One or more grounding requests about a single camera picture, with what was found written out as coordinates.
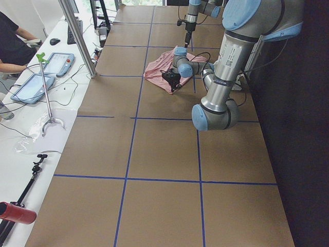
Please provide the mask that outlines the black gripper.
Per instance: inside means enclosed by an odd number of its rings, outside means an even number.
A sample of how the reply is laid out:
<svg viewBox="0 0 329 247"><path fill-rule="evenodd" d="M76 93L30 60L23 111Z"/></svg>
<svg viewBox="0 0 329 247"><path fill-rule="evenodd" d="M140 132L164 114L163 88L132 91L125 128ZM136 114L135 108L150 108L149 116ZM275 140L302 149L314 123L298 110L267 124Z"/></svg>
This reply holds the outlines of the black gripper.
<svg viewBox="0 0 329 247"><path fill-rule="evenodd" d="M171 68L169 70L161 70L161 76L171 87L171 93L179 90L182 85L180 84L181 75L174 72L174 69Z"/></svg>
<svg viewBox="0 0 329 247"><path fill-rule="evenodd" d="M187 32L185 36L185 48L187 48L190 45L192 32L195 31L197 22L188 22L187 20L182 20L182 19L177 20L177 26L181 26L182 23L185 23L185 30Z"/></svg>

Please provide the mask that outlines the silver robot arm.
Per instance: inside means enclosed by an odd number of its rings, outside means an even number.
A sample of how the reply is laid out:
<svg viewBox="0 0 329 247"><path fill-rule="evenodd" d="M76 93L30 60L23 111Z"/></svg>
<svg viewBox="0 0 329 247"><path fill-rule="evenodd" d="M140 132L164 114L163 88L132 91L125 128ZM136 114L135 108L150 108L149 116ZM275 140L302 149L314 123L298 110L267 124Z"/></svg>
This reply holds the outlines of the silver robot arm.
<svg viewBox="0 0 329 247"><path fill-rule="evenodd" d="M237 76L245 67L255 43L287 40L297 36L303 24L304 1L229 1L224 8L225 29L217 61L194 62L184 47L174 49L172 68L162 77L175 91L181 78L200 74L207 90L192 108L199 131L224 130L239 119L239 107L229 97Z"/></svg>
<svg viewBox="0 0 329 247"><path fill-rule="evenodd" d="M220 11L225 8L228 1L188 1L188 10L186 15L181 18L178 9L177 26L185 25L185 39L183 47L187 48L192 40L193 32L197 25L201 25L207 17L218 19Z"/></svg>

